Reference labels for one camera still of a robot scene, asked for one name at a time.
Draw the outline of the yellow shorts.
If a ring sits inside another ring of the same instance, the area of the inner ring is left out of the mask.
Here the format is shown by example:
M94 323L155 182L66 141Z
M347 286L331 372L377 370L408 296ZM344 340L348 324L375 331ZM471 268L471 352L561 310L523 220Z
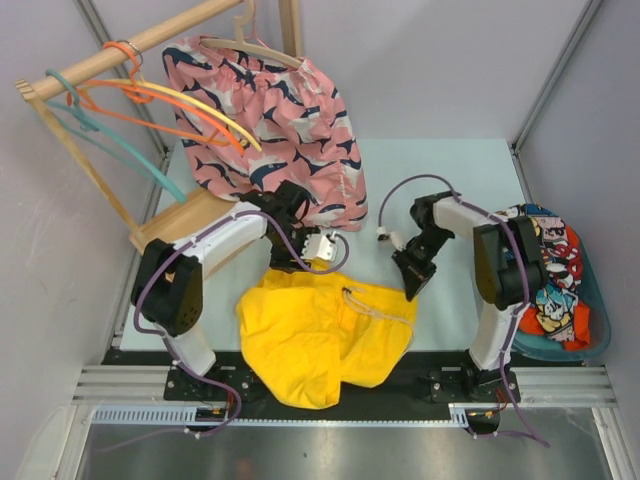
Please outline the yellow shorts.
M418 307L403 291L341 273L268 270L237 306L241 353L259 374L339 368L352 380L366 367L382 381L415 335Z

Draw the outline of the pink shark print shorts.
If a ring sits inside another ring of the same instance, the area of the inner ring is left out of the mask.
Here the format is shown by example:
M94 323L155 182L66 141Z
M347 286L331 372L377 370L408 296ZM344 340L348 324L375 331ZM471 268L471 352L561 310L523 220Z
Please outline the pink shark print shorts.
M197 184L235 201L290 181L310 197L305 224L360 230L368 214L365 174L333 82L309 60L293 68L210 42L189 37L164 49L168 85L235 121L258 143L242 152L201 143L198 136L211 136L211 127L176 108L176 123L189 134L182 145Z

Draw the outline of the yellow hanger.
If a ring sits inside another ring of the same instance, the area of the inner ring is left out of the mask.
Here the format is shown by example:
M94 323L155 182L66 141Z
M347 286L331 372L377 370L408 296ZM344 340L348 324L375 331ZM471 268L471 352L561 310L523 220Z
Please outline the yellow hanger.
M100 107L89 94L90 90L97 87L118 89L122 91L127 98L138 104L150 103L153 100L160 100L200 118L206 124L213 127L213 132L208 136L192 134L104 109ZM128 79L87 80L77 88L77 93L80 97L80 105L87 107L90 111L95 113L150 127L153 130L195 140L208 145L222 147L231 146L239 153L242 153L244 148L248 145L253 146L259 152L262 151L260 143L253 137L253 135L244 127L237 124L234 120L231 120L223 113L203 103L199 99L190 97L184 93L159 84L146 81L138 81L137 83L134 83Z

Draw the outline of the beige hanger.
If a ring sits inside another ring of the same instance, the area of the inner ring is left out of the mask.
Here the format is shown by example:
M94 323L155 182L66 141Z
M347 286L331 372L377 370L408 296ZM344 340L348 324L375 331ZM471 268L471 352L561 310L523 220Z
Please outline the beige hanger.
M233 18L235 35L233 39L206 38L201 41L201 45L209 49L239 50L298 69L302 65L300 59L274 50L260 40L256 24L256 2L254 0L246 0L244 5L244 12Z

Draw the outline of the wooden clothes rack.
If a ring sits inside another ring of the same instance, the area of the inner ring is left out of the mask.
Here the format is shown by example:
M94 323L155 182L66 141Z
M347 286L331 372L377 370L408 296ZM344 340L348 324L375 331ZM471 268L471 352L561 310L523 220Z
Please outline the wooden clothes rack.
M250 22L253 15L254 1L204 1L134 35L130 40L141 53L146 52L241 4L246 4L246 11L242 16L234 18L234 28L238 35L237 42L240 42L240 37L243 34L242 26ZM285 53L298 56L303 53L299 7L299 1L279 1L280 25ZM127 56L123 52L102 50L66 68L61 75L71 85L76 86L107 70L120 66L126 58ZM47 78L36 81L33 85L25 79L20 79L14 82L14 86L24 101L35 110L50 132L64 146L76 164L124 221L130 230L129 238L138 251L142 252L146 244L156 237L167 241L188 236L231 208L230 202L214 199L211 193L205 193L203 189L199 189L188 195L186 203L176 202L146 223L138 225L85 153L65 131L61 123L54 118L54 114L45 104L46 100L63 92L63 84L57 79L47 76Z

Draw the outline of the orange hanger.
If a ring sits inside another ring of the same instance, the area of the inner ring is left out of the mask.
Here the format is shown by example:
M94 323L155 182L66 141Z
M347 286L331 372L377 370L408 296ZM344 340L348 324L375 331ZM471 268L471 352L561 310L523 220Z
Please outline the orange hanger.
M148 127L151 130L170 134L176 137L194 141L198 144L214 147L231 147L238 153L244 152L249 144L248 138L238 137L239 129L231 125L230 120L223 120L222 114L214 114L208 105L199 105L199 100L188 100L186 95L162 85L147 82L140 73L143 62L142 54L129 41L108 41L102 46L104 50L115 49L123 53L132 63L133 68L124 79L110 78L105 80L87 80L77 88L79 105L89 111L122 120L129 123ZM121 92L128 100L137 105L148 105L153 102L169 105L174 112L180 111L179 118L184 121L194 117L203 123L199 130L191 126L187 130L179 127L167 126L154 120L128 116L115 110L109 110L99 105L92 97L91 91L96 88L109 88Z

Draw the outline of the aluminium frame rail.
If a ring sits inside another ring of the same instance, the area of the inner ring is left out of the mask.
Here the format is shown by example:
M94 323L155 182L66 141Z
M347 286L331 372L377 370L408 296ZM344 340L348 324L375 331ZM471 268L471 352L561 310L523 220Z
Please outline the aluminium frame rail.
M614 407L616 396L603 367L514 367L521 405L528 408ZM85 366L74 404L164 402L167 366Z

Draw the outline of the teal laundry basket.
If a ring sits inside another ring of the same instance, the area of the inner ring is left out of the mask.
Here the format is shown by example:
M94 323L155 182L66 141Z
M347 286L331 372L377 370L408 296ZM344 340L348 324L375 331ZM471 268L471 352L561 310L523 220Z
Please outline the teal laundry basket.
M611 329L578 234L560 216L534 203L512 206L505 214L531 220L548 275L532 295L513 350L550 362L600 355L609 345Z

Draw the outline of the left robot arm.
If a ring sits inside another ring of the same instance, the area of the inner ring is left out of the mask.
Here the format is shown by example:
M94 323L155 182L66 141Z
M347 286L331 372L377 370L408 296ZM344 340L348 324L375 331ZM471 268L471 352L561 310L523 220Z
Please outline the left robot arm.
M130 301L134 329L159 338L186 372L186 387L197 398L214 397L221 387L212 369L216 354L199 326L205 277L255 240L271 242L270 266L294 271L308 266L304 248L319 229L302 218L311 195L290 181L273 192L252 190L229 212L174 242L156 238L144 248Z

